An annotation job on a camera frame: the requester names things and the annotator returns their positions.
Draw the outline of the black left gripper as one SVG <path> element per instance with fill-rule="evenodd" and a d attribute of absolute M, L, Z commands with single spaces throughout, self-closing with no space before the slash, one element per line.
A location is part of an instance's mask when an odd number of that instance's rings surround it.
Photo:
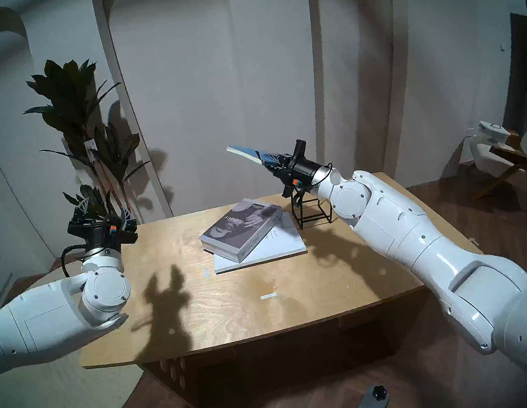
<path fill-rule="evenodd" d="M 95 219 L 89 211 L 89 202 L 89 198 L 84 198 L 77 204 L 67 228 L 69 234 L 84 239 L 86 252 L 105 249 L 121 252 L 122 245 L 137 241 L 137 220 L 129 209 L 122 207 L 120 215 L 110 213 L 104 219 Z"/>

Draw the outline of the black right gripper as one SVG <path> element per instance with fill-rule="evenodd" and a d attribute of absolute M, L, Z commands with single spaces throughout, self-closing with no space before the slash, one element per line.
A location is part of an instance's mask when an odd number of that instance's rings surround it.
<path fill-rule="evenodd" d="M 296 140 L 291 155 L 272 153 L 263 155 L 265 167 L 271 170 L 274 177 L 280 178 L 284 189 L 283 197 L 289 198 L 293 193 L 309 193 L 314 188 L 314 176 L 322 165 L 305 157 L 305 140 Z"/>

